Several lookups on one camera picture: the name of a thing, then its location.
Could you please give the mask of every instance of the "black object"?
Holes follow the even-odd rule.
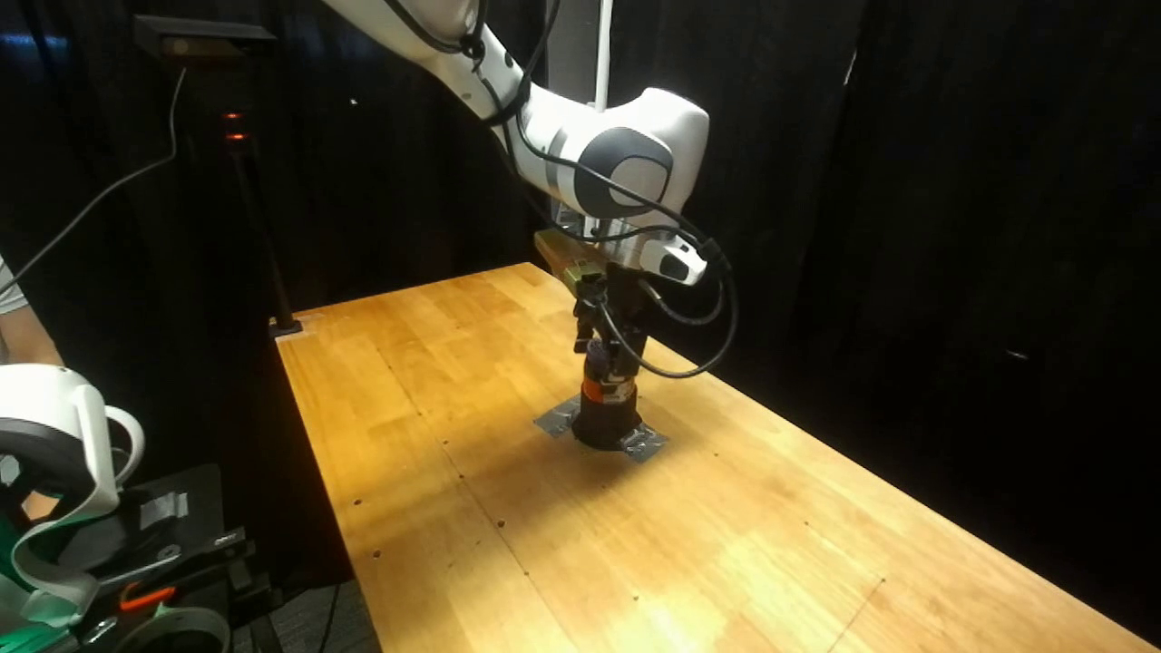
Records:
[[[135,44],[159,63],[174,67],[246,67],[251,58],[264,58],[277,50],[277,37],[264,26],[251,23],[206,23],[206,20],[174,20],[174,14],[135,14]],[[298,335],[300,324],[291,317],[287,280],[280,254],[271,247],[267,212],[258,184],[258,151],[254,131],[244,111],[228,110],[221,120],[221,138],[232,157],[232,171],[244,189],[246,217],[258,234],[264,275],[271,288],[277,317],[271,335]]]
[[[584,275],[576,283],[576,353],[584,353],[580,414],[574,437],[593,449],[619,449],[622,439],[641,425],[638,417],[638,357],[647,353],[647,301],[635,271],[606,269],[606,275]]]
[[[238,58],[267,55],[280,39],[251,23],[135,14],[135,44],[153,58],[176,67],[232,67]]]
[[[142,638],[159,616],[159,602],[215,615],[223,623],[244,623],[254,611],[267,615],[277,602],[254,541],[246,531],[223,526],[215,466],[127,490],[118,511],[73,531],[59,567],[88,569],[105,586],[73,627],[88,653],[112,653]],[[167,623],[167,644],[144,648],[221,648],[194,623]]]
[[[94,490],[81,439],[49,425],[0,417],[0,455],[10,455],[20,466],[13,494],[41,490],[88,497]]]

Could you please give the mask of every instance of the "wooden tabletop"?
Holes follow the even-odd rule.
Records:
[[[647,466],[545,437],[580,359],[533,264],[298,318],[280,357],[382,648],[1150,648],[712,375],[638,378]]]

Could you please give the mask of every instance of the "white device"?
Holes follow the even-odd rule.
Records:
[[[515,171],[584,217],[612,264],[680,288],[708,271],[674,230],[708,145],[708,111],[672,90],[593,110],[538,89],[482,26],[477,0],[327,0],[382,46],[433,73],[509,148]]]
[[[127,437],[118,468],[112,460],[110,422]],[[88,615],[99,582],[41,560],[32,541],[110,514],[142,455],[142,425],[127,410],[105,407],[101,392],[75,370],[48,364],[0,367],[0,456],[41,466],[48,477],[82,486],[82,497],[66,514],[32,523],[10,544],[10,569],[24,589],[0,573],[0,623],[32,621],[66,627]]]

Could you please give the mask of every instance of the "black background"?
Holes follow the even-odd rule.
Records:
[[[246,110],[292,310],[527,261],[527,189],[466,111],[324,3],[0,3],[0,245],[53,236],[167,148],[174,69],[131,14],[261,23],[192,69],[182,157],[24,290],[69,367],[147,428],[144,477],[219,460],[287,582],[341,573],[219,124]],[[522,58],[540,3],[489,3]],[[612,98],[712,120],[684,213],[739,275],[722,378],[1049,582],[1161,634],[1161,9],[1142,0],[635,0]],[[689,357],[712,335],[662,335]]]

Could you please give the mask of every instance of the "cable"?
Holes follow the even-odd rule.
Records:
[[[437,32],[427,32],[413,14],[410,14],[410,9],[402,9],[402,0],[385,0],[393,11],[394,11],[394,20],[413,32],[413,37],[420,37],[427,46],[435,46],[435,50],[443,50],[443,55],[452,55],[452,50],[460,50],[460,55],[470,55],[470,44],[466,39],[443,39]]]
[[[672,310],[672,304],[662,301],[662,294],[659,294],[649,280],[638,280],[638,288],[647,290],[647,298],[649,298],[666,318],[674,318],[674,324],[680,324],[680,328],[708,328],[708,324],[716,324],[716,318],[722,317],[722,310],[726,310],[726,290],[722,290],[722,288],[718,288],[716,310],[703,311],[703,317],[689,317],[689,311]]]
[[[324,621],[318,653],[324,653],[324,648],[327,648],[327,644],[329,644],[332,605],[337,605],[337,589],[341,589],[341,586],[332,586],[332,593],[329,593],[329,605],[327,605],[327,621]]]
[[[131,183],[137,183],[137,178],[144,178],[144,173],[153,173],[153,171],[159,171],[159,166],[167,166],[167,162],[176,159],[176,98],[182,98],[182,89],[186,89],[186,73],[187,73],[187,69],[176,73],[174,90],[170,90],[170,110],[167,110],[170,148],[167,148],[164,157],[142,162],[137,171],[116,178],[116,183],[105,184],[99,196],[89,196],[89,199],[66,223],[66,230],[53,234],[53,236],[0,288],[0,294],[6,294],[10,288],[17,288],[17,283],[41,264],[41,259],[48,259],[66,236],[73,236],[73,234],[81,230],[81,223],[88,223],[88,213],[89,213],[94,207],[101,207],[112,194],[118,194],[124,184],[131,184]]]
[[[465,50],[466,58],[482,58],[477,37],[482,37],[486,14],[489,14],[489,3],[477,0],[477,9],[474,9],[474,26],[470,26],[470,32],[466,32],[465,44],[460,44],[460,50]]]
[[[674,311],[674,310],[659,298],[659,290],[654,290],[649,283],[641,283],[647,298],[649,298],[666,318],[674,318],[674,324],[680,324],[680,328],[708,328],[708,324],[716,324],[716,318],[722,317],[722,310],[730,304],[730,328],[726,328],[726,336],[722,336],[718,353],[708,357],[703,364],[697,364],[694,370],[679,370],[679,375],[674,375],[674,370],[659,370],[659,367],[647,364],[647,357],[628,346],[628,336],[622,336],[622,332],[619,332],[610,301],[597,304],[610,335],[619,342],[619,347],[622,347],[638,367],[647,367],[647,370],[654,370],[654,375],[659,375],[659,378],[697,378],[697,375],[703,375],[708,367],[716,367],[716,364],[731,347],[731,336],[736,336],[736,290],[731,290],[731,275],[730,275],[730,259],[726,259],[726,254],[718,249],[718,245],[708,241],[684,213],[666,212],[666,207],[659,207],[658,199],[647,199],[647,196],[616,184],[610,173],[597,173],[597,171],[584,166],[580,159],[561,159],[561,157],[540,151],[540,148],[528,142],[528,134],[522,131],[518,110],[522,110],[522,103],[528,98],[528,85],[533,85],[533,79],[528,79],[528,69],[540,67],[545,44],[547,44],[547,37],[550,37],[550,29],[555,29],[555,20],[560,20],[560,0],[547,3],[547,20],[545,20],[545,29],[540,29],[540,39],[538,39],[538,46],[533,46],[533,55],[528,55],[528,67],[527,67],[527,73],[522,73],[522,79],[518,79],[518,90],[515,90],[509,103],[499,103],[497,90],[482,79],[482,89],[489,90],[489,98],[492,98],[492,105],[497,105],[497,111],[492,111],[489,120],[482,120],[482,124],[499,128],[499,138],[504,138],[509,166],[512,166],[512,171],[518,171],[515,148],[512,148],[512,142],[515,142],[515,138],[512,138],[512,120],[515,120],[515,134],[518,134],[522,148],[533,151],[538,159],[555,162],[555,166],[569,166],[574,173],[589,173],[589,178],[593,178],[597,184],[606,184],[610,194],[619,194],[619,196],[635,199],[638,207],[658,212],[658,213],[662,213],[662,217],[674,223],[674,225],[628,230],[628,234],[616,234],[616,236],[612,236],[612,234],[584,236],[584,234],[574,234],[574,230],[560,225],[555,217],[545,217],[540,212],[533,212],[533,213],[540,213],[540,223],[547,223],[550,230],[560,230],[560,234],[567,234],[567,236],[574,236],[574,241],[584,241],[584,245],[616,245],[616,241],[632,241],[632,236],[647,236],[647,234],[666,234],[666,236],[680,236],[680,241],[689,241],[697,249],[712,249],[712,254],[718,259],[718,269],[722,269],[722,271],[718,271],[718,298],[716,298],[716,310],[712,310],[708,317]]]
[[[638,236],[638,234],[649,234],[649,230],[666,230],[666,234],[689,241],[697,249],[712,249],[712,254],[718,259],[718,269],[722,269],[722,271],[718,271],[718,275],[722,275],[722,280],[718,280],[718,304],[716,304],[708,317],[679,317],[679,311],[672,311],[672,304],[659,301],[658,290],[654,290],[654,294],[647,290],[647,298],[649,298],[659,311],[666,311],[674,324],[684,324],[684,328],[703,328],[703,324],[718,318],[722,310],[730,304],[730,328],[726,328],[726,336],[722,336],[718,353],[716,353],[712,359],[697,364],[694,370],[679,370],[679,375],[674,375],[674,370],[659,370],[659,367],[647,364],[647,357],[628,346],[628,336],[622,336],[622,332],[616,328],[610,304],[601,301],[597,310],[601,310],[601,318],[610,324],[610,335],[619,342],[619,347],[622,347],[638,367],[647,367],[647,370],[658,375],[658,378],[697,378],[697,375],[703,375],[708,367],[722,364],[726,353],[731,347],[731,336],[736,336],[736,294],[731,294],[730,259],[716,247],[716,241],[708,241],[684,213],[666,212],[666,207],[659,207],[659,202],[654,202],[654,199],[647,199],[647,196],[616,184],[612,178],[606,178],[606,173],[597,173],[597,171],[592,171],[592,166],[584,166],[584,162],[576,162],[576,159],[561,159],[561,157],[540,151],[540,148],[527,138],[527,131],[515,131],[515,134],[522,138],[522,145],[527,145],[538,159],[547,159],[547,162],[555,162],[555,166],[569,166],[569,171],[592,173],[592,178],[601,183],[606,189],[622,194],[628,199],[641,202],[647,212],[658,212],[658,213],[662,213],[662,217],[674,223],[674,225],[632,230],[632,234],[619,234],[619,236],[597,236],[593,245],[628,241],[628,236]]]

